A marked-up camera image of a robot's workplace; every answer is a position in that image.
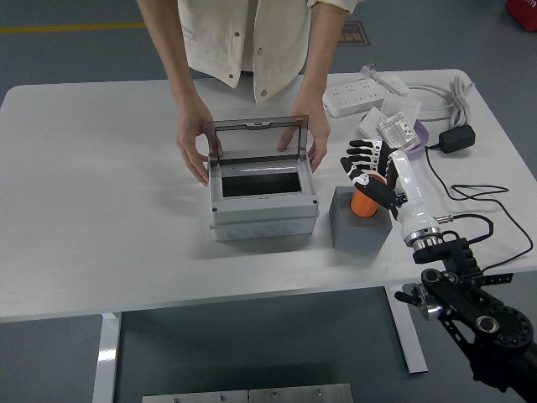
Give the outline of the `person's right hand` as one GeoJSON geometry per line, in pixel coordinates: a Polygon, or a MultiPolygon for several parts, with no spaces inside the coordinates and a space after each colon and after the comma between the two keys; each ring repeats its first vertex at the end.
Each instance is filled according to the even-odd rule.
{"type": "Polygon", "coordinates": [[[198,96],[179,103],[177,111],[176,145],[186,168],[203,186],[207,186],[209,181],[209,173],[206,168],[208,157],[199,152],[196,147],[196,138],[209,131],[209,123],[213,120],[211,112],[198,96]]]}

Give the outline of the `person's left hand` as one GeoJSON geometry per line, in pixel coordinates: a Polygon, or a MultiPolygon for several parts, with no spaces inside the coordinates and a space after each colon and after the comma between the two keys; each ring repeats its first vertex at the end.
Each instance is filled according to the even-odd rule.
{"type": "Polygon", "coordinates": [[[291,109],[291,115],[308,117],[308,129],[313,137],[313,144],[307,154],[311,171],[315,172],[327,154],[327,143],[331,132],[321,98],[299,94],[291,109]]]}

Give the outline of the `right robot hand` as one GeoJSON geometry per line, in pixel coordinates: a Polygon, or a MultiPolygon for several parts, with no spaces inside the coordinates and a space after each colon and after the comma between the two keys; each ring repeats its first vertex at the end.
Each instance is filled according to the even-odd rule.
{"type": "Polygon", "coordinates": [[[414,248],[421,239],[440,235],[404,151],[383,140],[352,140],[341,165],[361,193],[391,211],[402,225],[401,238],[407,246],[414,248]]]}

